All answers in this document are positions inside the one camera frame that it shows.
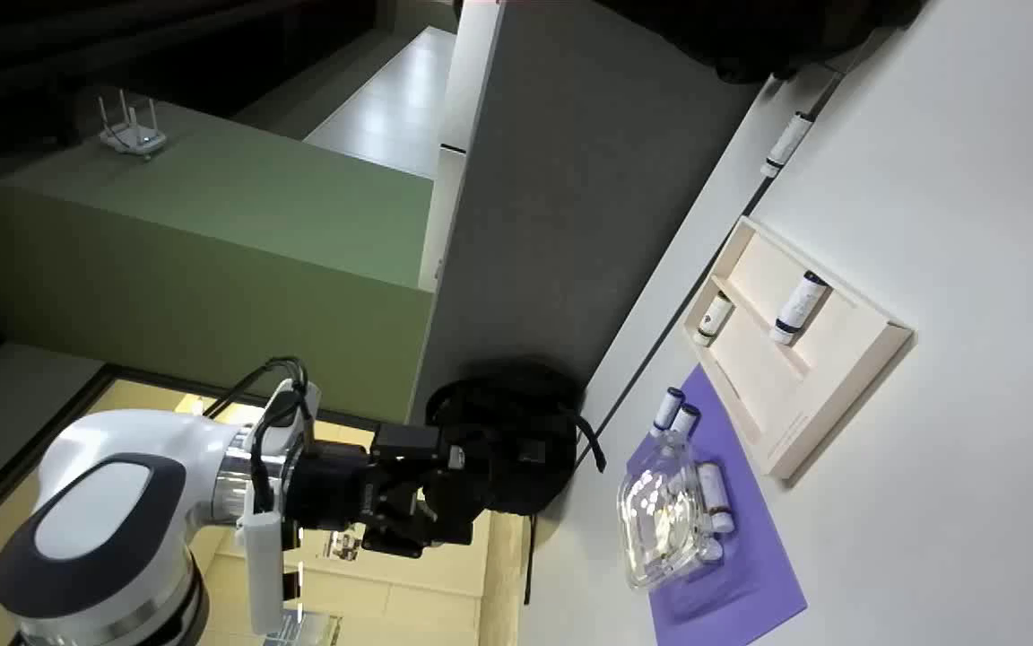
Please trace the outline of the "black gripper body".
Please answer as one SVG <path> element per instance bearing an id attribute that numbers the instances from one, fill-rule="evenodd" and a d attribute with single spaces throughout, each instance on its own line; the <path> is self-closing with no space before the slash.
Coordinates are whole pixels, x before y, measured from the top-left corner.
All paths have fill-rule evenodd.
<path id="1" fill-rule="evenodd" d="M 286 516 L 312 532 L 357 528 L 361 549 L 424 551 L 434 544 L 436 516 L 416 495 L 436 469 L 434 425 L 384 422 L 373 443 L 312 440 L 286 484 Z"/>

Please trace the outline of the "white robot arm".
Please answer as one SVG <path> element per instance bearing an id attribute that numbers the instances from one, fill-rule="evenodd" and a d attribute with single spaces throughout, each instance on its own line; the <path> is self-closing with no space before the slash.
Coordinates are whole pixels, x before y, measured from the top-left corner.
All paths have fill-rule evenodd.
<path id="1" fill-rule="evenodd" d="M 298 646 L 300 594 L 284 551 L 312 532 L 416 556 L 464 540 L 479 514 L 485 448 L 467 425 L 319 440 L 319 390 L 286 376 L 252 422 L 209 414 L 108 408 L 69 422 L 39 459 L 31 514 L 0 549 L 0 605 L 20 646 L 197 646 L 209 588 L 195 556 L 228 528 L 249 556 L 249 626 Z"/>

